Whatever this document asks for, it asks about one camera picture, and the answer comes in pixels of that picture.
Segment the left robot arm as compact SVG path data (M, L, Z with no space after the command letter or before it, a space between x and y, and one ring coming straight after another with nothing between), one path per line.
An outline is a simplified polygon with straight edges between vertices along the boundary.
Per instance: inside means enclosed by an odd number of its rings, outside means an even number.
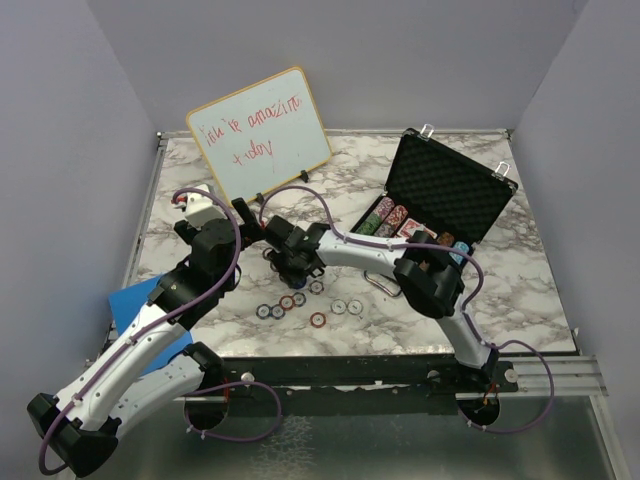
M99 469L115 451L117 434L124 428L124 417L113 410L125 392L162 351L235 288L240 253L262 239L263 231L244 199L213 202L222 208L223 217L200 227L189 220L176 224L190 255L160 277L117 340L69 385L55 394L39 393L29 402L29 417L42 438L42 474L61 471L47 467L49 450L79 478Z

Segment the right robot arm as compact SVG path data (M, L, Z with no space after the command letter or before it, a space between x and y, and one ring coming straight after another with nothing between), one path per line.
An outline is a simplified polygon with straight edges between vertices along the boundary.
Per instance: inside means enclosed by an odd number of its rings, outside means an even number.
M454 349L461 383L481 391L496 376L498 354L481 338L462 298L462 266L428 234L408 240L342 233L323 223L304 230L280 216L265 227L270 263L293 287L327 267L350 267L394 279L417 313L436 321Z

